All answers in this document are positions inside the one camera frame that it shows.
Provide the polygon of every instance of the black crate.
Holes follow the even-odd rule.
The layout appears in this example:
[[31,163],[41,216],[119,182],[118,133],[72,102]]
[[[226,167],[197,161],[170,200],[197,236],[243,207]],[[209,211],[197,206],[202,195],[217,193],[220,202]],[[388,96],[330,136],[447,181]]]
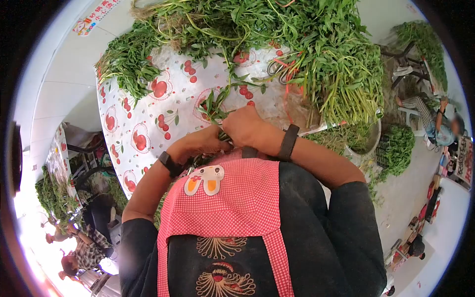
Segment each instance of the black crate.
[[389,137],[387,135],[381,135],[378,146],[376,147],[376,164],[382,168],[389,167],[389,160],[384,156],[386,149],[390,147]]

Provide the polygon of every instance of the sign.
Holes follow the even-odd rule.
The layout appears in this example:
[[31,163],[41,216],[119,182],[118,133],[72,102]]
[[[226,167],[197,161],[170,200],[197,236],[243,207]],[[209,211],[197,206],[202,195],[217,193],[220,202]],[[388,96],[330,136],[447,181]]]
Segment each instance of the sign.
[[455,169],[455,175],[469,185],[472,184],[473,146],[474,144],[470,138],[460,138],[458,142],[457,167]]
[[77,21],[73,32],[79,36],[87,36],[89,32],[108,14],[121,0],[102,1],[93,12],[89,13],[84,19]]

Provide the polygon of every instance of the scissors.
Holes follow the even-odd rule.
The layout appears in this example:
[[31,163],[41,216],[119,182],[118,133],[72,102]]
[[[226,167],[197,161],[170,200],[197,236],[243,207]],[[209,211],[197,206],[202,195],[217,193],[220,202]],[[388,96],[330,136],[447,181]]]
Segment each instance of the scissors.
[[267,74],[269,74],[270,76],[273,76],[275,75],[276,73],[278,73],[279,71],[282,71],[282,69],[286,68],[280,75],[279,75],[279,83],[282,84],[282,85],[285,85],[287,84],[287,78],[289,78],[289,80],[291,80],[293,77],[294,77],[294,73],[292,74],[288,74],[289,73],[289,70],[291,68],[291,66],[286,66],[284,64],[280,64],[278,63],[277,61],[272,61],[269,63],[269,65],[267,66]]

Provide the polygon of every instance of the striped pants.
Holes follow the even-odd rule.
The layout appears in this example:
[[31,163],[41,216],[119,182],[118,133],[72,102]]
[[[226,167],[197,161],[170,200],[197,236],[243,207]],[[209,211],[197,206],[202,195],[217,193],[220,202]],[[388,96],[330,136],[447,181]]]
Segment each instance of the striped pants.
[[427,130],[427,127],[431,122],[435,122],[434,112],[430,110],[427,105],[422,101],[421,97],[415,96],[402,101],[402,105],[405,108],[415,109],[420,112],[422,118],[422,124]]

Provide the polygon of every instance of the black fitness band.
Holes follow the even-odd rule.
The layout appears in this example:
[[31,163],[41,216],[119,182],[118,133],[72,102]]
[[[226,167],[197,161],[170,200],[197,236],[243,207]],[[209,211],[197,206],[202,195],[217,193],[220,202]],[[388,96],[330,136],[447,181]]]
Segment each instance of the black fitness band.
[[280,151],[277,155],[279,160],[290,162],[290,155],[292,155],[292,151],[294,150],[294,145],[298,137],[297,133],[299,130],[299,126],[290,124],[289,128],[285,132],[284,140],[280,145]]

